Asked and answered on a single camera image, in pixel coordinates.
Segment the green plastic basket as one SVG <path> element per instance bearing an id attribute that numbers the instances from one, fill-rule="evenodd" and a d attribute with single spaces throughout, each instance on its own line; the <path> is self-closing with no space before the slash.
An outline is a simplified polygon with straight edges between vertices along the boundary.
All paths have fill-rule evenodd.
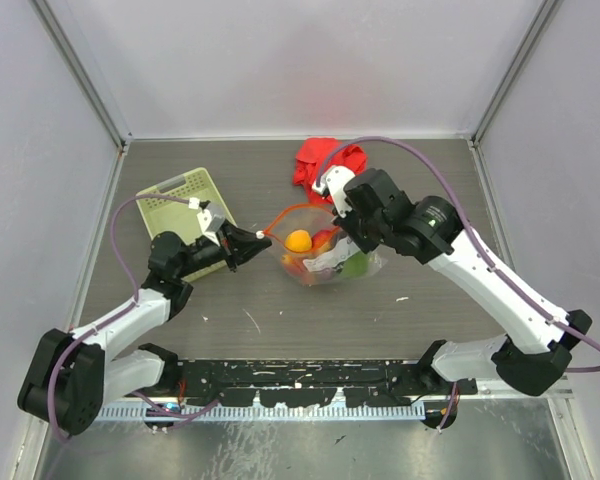
<path id="1" fill-rule="evenodd" d="M 151 238 L 150 252 L 153 252 L 154 239 L 166 232 L 177 234 L 187 245 L 202 236 L 196 218 L 197 210 L 174 200 L 168 200 L 168 197 L 183 199 L 185 202 L 192 197 L 201 201 L 210 201 L 220 208 L 227 220 L 234 223 L 234 218 L 222 195 L 204 167 L 150 186 L 138 192 L 136 196 L 138 197 L 136 205 Z"/>

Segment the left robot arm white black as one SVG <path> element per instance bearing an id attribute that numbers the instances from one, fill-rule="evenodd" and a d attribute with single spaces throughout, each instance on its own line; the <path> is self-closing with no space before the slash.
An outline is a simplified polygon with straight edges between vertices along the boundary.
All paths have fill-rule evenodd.
<path id="1" fill-rule="evenodd" d="M 158 234 L 150 246 L 148 275 L 136 294 L 83 327 L 51 329 L 41 337 L 18 408 L 75 436 L 93 423 L 102 406 L 135 391 L 171 395 L 181 376 L 175 353 L 153 344 L 127 356 L 122 351 L 184 309 L 193 291 L 186 277 L 217 263 L 236 269 L 271 245 L 264 234 L 229 221 L 191 244 L 172 231 Z"/>

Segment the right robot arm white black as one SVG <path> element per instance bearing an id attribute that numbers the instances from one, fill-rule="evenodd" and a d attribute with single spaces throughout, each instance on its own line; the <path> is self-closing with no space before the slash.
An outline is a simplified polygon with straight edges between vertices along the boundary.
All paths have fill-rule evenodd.
<path id="1" fill-rule="evenodd" d="M 564 329 L 584 334 L 590 316 L 543 299 L 462 224 L 449 201 L 427 196 L 412 202 L 382 169 L 356 175 L 335 166 L 317 184 L 332 198 L 335 224 L 363 252 L 384 245 L 414 258 L 455 283 L 503 328 L 486 340 L 433 342 L 416 365 L 424 390 L 439 394 L 460 380 L 499 378 L 537 397 L 566 373 L 579 340 Z"/>

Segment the yellow banana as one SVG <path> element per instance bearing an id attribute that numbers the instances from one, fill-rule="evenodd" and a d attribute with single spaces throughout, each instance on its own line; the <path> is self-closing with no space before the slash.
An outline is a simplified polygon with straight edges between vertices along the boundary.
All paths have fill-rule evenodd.
<path id="1" fill-rule="evenodd" d="M 292 256 L 287 255 L 287 254 L 281 256 L 281 262 L 283 265 L 287 265 L 287 266 L 293 266 L 296 264 L 295 259 Z"/>

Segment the red apple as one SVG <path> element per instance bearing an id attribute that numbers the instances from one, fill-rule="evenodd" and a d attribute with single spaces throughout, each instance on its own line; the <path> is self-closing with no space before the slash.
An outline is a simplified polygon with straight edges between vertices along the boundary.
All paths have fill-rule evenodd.
<path id="1" fill-rule="evenodd" d="M 337 241 L 337 231 L 335 229 L 320 230 L 311 237 L 311 240 L 311 253 L 315 256 L 319 256 L 334 248 Z"/>

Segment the yellow orange fruit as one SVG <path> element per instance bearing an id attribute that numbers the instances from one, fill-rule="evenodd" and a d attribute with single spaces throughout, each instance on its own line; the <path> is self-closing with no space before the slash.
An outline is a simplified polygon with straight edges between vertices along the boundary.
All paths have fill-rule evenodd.
<path id="1" fill-rule="evenodd" d="M 284 246 L 291 252 L 304 253 L 313 248 L 313 240 L 306 230 L 297 229 L 290 232 L 284 241 Z"/>

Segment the clear zip top bag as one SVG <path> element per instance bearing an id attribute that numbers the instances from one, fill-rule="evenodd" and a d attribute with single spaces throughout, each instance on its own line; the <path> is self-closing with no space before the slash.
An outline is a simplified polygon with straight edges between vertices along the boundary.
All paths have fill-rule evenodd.
<path id="1" fill-rule="evenodd" d="M 333 220 L 325 205 L 296 204 L 283 210 L 259 235 L 272 242 L 270 253 L 280 267 L 304 286 L 378 273 L 385 259 L 374 251 L 363 252 Z"/>

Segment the green leafy vegetable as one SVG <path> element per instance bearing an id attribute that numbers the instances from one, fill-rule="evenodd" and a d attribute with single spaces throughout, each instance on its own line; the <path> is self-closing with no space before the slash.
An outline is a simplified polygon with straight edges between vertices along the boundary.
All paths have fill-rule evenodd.
<path id="1" fill-rule="evenodd" d="M 363 252 L 358 252 L 343 262 L 340 270 L 341 279 L 351 279 L 367 274 L 369 269 L 369 257 Z"/>

